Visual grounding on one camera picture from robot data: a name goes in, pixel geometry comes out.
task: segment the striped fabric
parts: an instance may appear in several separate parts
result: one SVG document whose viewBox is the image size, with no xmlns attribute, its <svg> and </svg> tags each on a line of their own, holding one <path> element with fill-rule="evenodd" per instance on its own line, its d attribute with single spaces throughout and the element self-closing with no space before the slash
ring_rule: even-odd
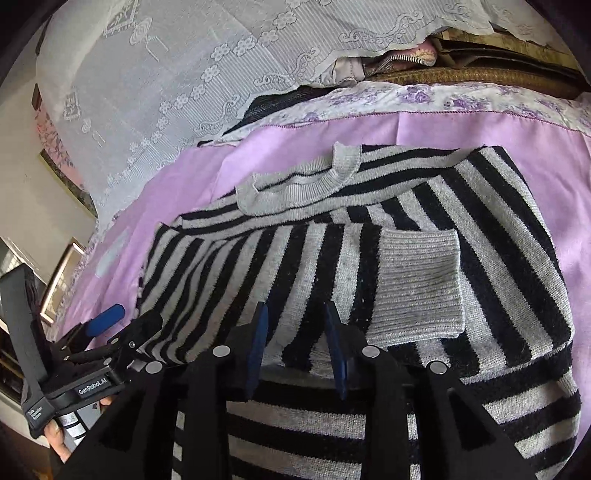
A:
<svg viewBox="0 0 591 480">
<path fill-rule="evenodd" d="M 240 478 L 359 478 L 365 406 L 316 386 L 330 376 L 319 315 L 327 300 L 397 359 L 450 365 L 539 478 L 572 452 L 580 398 L 566 287 L 531 192 L 500 147 L 336 145 L 332 158 L 255 175 L 161 226 L 138 310 L 156 309 L 165 325 L 143 349 L 191 361 L 250 321 L 261 300 L 271 380 L 254 401 L 228 404 Z M 269 373 L 277 366 L 290 367 L 283 378 Z M 411 399 L 408 422 L 419 478 Z"/>
</svg>

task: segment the gray ribbed neckband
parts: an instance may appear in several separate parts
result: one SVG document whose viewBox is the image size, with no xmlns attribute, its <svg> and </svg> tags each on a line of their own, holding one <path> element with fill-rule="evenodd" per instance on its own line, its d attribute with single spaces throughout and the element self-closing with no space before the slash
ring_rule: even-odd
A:
<svg viewBox="0 0 591 480">
<path fill-rule="evenodd" d="M 333 158 L 319 157 L 277 174 L 252 174 L 250 180 L 236 187 L 238 208 L 245 215 L 261 216 L 284 212 L 325 199 L 340 190 L 361 165 L 361 147 L 346 147 L 336 143 Z M 330 168 L 319 178 L 301 183 L 288 183 L 281 190 L 260 192 L 268 185 L 281 183 L 290 176 L 313 175 Z"/>
</svg>

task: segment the pink bedsheet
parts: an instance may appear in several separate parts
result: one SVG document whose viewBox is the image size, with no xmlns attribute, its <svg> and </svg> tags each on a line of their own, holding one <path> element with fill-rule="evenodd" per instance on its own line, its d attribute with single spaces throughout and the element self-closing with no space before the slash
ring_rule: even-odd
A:
<svg viewBox="0 0 591 480">
<path fill-rule="evenodd" d="M 591 140 L 508 113 L 389 113 L 303 127 L 264 127 L 238 147 L 192 148 L 163 169 L 121 213 L 80 276 L 61 333 L 114 303 L 134 315 L 138 276 L 157 222 L 205 206 L 253 171 L 280 171 L 346 145 L 505 147 L 522 171 L 550 229 L 571 301 L 573 374 L 582 401 L 581 435 L 591 424 Z"/>
</svg>

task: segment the lace fabric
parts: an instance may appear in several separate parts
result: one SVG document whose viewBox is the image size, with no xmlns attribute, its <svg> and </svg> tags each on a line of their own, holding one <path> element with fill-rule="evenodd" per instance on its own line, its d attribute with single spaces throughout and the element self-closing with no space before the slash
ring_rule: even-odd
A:
<svg viewBox="0 0 591 480">
<path fill-rule="evenodd" d="M 47 30 L 38 84 L 104 232 L 257 96 L 313 83 L 339 57 L 415 47 L 446 27 L 490 34 L 492 23 L 561 48 L 525 0 L 70 0 Z"/>
</svg>

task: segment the wall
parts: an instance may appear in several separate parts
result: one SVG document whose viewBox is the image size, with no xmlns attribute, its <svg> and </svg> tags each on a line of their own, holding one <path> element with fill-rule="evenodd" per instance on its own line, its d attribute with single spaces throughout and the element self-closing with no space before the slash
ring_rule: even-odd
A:
<svg viewBox="0 0 591 480">
<path fill-rule="evenodd" d="M 95 220 L 61 185 L 42 150 L 31 106 L 37 37 L 0 87 L 0 235 L 48 282 L 72 237 L 85 245 Z"/>
</svg>

